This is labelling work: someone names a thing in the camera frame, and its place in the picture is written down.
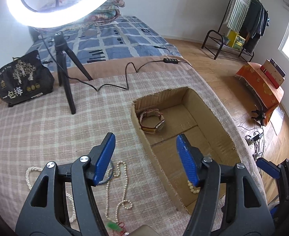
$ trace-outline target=black package with chinese text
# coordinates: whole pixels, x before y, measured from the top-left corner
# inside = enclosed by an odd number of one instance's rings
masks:
[[[53,91],[54,77],[34,50],[0,69],[0,98],[8,106]]]

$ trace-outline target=metal clothes rack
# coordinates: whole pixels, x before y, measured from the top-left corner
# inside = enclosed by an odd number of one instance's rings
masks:
[[[213,56],[214,56],[214,58],[213,58],[214,60],[216,60],[217,57],[220,56],[220,57],[226,57],[226,58],[230,58],[230,59],[234,59],[234,60],[238,60],[238,61],[251,62],[252,59],[253,59],[253,57],[254,57],[254,52],[253,52],[252,54],[250,54],[250,53],[248,53],[244,48],[241,49],[241,51],[240,51],[239,54],[235,54],[235,53],[232,53],[232,52],[229,52],[229,51],[222,50],[223,47],[226,47],[226,48],[229,48],[229,49],[231,49],[231,50],[233,50],[233,51],[239,52],[239,50],[237,50],[237,49],[235,49],[235,48],[232,48],[232,47],[230,47],[230,46],[228,46],[228,45],[225,45],[225,44],[224,44],[223,35],[219,33],[220,30],[221,30],[221,27],[222,27],[222,25],[223,25],[225,16],[226,16],[226,14],[227,14],[228,8],[229,8],[229,6],[230,6],[230,4],[231,4],[231,1],[232,1],[232,0],[230,0],[230,1],[228,2],[228,5],[227,5],[227,8],[226,8],[225,14],[224,14],[224,16],[223,16],[223,19],[222,19],[222,22],[221,22],[221,24],[220,24],[220,26],[219,26],[218,31],[211,29],[211,30],[207,33],[207,35],[206,35],[206,37],[205,37],[205,40],[204,40],[204,42],[203,42],[203,44],[202,44],[202,49],[203,49],[203,48],[206,48],[208,51],[210,51],[211,54],[213,54]],[[212,32],[215,33],[215,34],[217,34],[217,35],[218,35],[218,38],[215,38],[215,37],[210,36],[210,34],[211,34]],[[210,39],[212,39],[213,41],[215,41],[218,45],[220,45],[220,47],[219,47],[219,48],[212,48],[212,47],[209,47],[209,46],[207,47],[207,46],[206,46],[206,43],[207,43],[208,38],[210,38]],[[238,59],[238,58],[232,58],[232,57],[230,57],[230,56],[219,55],[220,52],[225,52],[225,53],[229,53],[229,54],[233,54],[233,55],[238,55],[238,57],[239,57],[239,58],[242,58],[242,60],[241,60],[241,59]],[[247,60],[242,56],[242,54],[249,56],[249,57],[250,57],[249,61],[247,61]]]

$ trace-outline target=table covered with orange cloth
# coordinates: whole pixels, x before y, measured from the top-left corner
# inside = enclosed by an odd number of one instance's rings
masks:
[[[260,70],[260,67],[261,65],[257,63],[247,63],[236,73],[236,76],[244,78],[255,91],[264,106],[266,114],[264,124],[267,125],[272,112],[281,102],[284,91],[281,86],[276,89],[264,72]]]

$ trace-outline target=white paper on floor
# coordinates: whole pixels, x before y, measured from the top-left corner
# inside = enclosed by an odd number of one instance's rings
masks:
[[[273,126],[276,135],[278,135],[281,131],[282,123],[284,118],[284,110],[282,110],[279,106],[273,111],[270,121]]]

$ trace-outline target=silver bolt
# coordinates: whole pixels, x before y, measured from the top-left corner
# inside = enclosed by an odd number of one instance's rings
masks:
[[[209,157],[209,156],[205,156],[205,157],[203,158],[203,161],[206,162],[206,163],[210,163],[210,162],[212,162],[212,159],[211,159],[211,157]]]
[[[243,163],[238,163],[236,164],[236,167],[240,170],[244,169],[245,168],[245,165]]]
[[[55,166],[55,162],[50,161],[46,166],[50,169]]]
[[[89,160],[89,157],[88,156],[82,156],[80,157],[80,161],[81,162],[87,162]]]

